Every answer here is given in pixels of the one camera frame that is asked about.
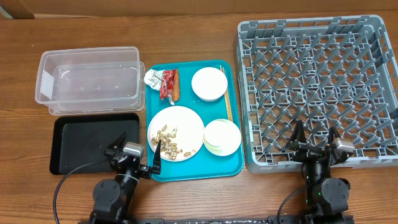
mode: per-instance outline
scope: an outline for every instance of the white bowl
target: white bowl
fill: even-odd
[[[216,119],[205,127],[203,143],[216,156],[231,155],[240,147],[241,141],[241,131],[230,120]]]
[[[204,101],[215,101],[228,87],[225,74],[213,67],[202,68],[192,77],[192,90]]]

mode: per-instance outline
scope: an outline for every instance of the brown sausage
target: brown sausage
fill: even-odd
[[[180,73],[175,69],[172,98],[174,102],[180,100]]]

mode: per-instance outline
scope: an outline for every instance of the chopstick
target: chopstick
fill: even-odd
[[[221,71],[224,73],[224,75],[225,75],[225,69],[224,69],[221,65],[220,65],[220,70],[221,70]],[[226,89],[226,91],[225,91],[225,93],[224,93],[224,96],[225,96],[226,113],[227,113],[227,115],[228,115],[228,119],[229,119],[230,121],[234,122],[234,121],[233,121],[233,118],[232,118],[231,102],[229,101],[228,87],[227,87],[227,89]]]

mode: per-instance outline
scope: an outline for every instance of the black tray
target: black tray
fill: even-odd
[[[139,118],[135,113],[67,116],[54,123],[50,172],[67,174],[87,163],[105,160],[104,150],[123,132],[125,142],[139,143]],[[112,171],[104,162],[84,167],[77,174]]]

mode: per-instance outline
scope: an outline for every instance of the red wrapper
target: red wrapper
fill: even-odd
[[[162,76],[162,84],[160,86],[160,99],[172,97],[174,75],[176,70],[164,70]]]

